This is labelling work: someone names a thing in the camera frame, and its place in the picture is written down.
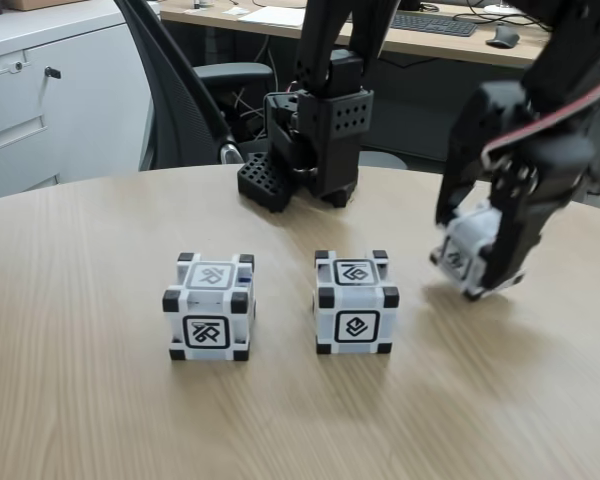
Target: computer mouse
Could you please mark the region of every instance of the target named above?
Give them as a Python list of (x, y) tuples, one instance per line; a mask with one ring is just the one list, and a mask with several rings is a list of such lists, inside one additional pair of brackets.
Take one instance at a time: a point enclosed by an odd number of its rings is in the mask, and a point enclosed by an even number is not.
[(520, 35), (513, 28), (507, 25), (498, 25), (496, 27), (496, 36), (487, 40), (487, 45), (496, 48), (513, 48), (518, 44)]

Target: drawer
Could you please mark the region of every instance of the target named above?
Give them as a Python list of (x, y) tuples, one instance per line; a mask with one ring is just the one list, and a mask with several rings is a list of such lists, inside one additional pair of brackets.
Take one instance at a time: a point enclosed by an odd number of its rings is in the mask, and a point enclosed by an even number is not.
[(49, 130), (38, 119), (0, 133), (0, 197), (23, 192), (58, 174)]
[(42, 115), (39, 75), (23, 52), (0, 57), (0, 132)]

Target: keyboard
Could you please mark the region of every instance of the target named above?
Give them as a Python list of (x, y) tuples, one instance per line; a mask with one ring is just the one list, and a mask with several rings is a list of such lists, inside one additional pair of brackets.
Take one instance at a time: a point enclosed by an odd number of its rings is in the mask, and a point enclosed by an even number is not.
[(391, 28), (412, 30), (414, 32), (439, 33), (455, 37), (470, 37), (476, 31), (476, 24), (440, 18), (422, 13), (398, 12), (391, 22)]

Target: hole pattern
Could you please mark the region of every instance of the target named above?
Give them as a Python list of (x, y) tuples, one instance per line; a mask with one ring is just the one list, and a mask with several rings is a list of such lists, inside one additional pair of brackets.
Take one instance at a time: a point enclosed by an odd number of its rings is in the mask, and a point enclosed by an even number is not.
[(256, 153), (250, 155), (250, 160), (240, 170), (240, 175), (249, 179), (249, 183), (257, 185), (270, 195), (277, 195), (284, 190), (285, 182), (269, 165), (266, 155)]
[(336, 117), (340, 119), (335, 124), (334, 128), (337, 132), (346, 130), (349, 127), (357, 127), (358, 125), (364, 125), (366, 122), (365, 112), (367, 111), (367, 105), (356, 105), (354, 107), (344, 108), (336, 111)]

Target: paper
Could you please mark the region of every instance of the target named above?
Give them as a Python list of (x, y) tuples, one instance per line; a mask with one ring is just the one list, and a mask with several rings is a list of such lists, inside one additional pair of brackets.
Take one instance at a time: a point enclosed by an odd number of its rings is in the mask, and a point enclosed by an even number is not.
[(233, 7), (232, 9), (222, 13), (225, 13), (227, 15), (244, 15), (245, 13), (249, 13), (249, 10), (247, 10), (246, 8)]
[(301, 27), (304, 21), (304, 8), (265, 7), (239, 18), (238, 21), (281, 27)]

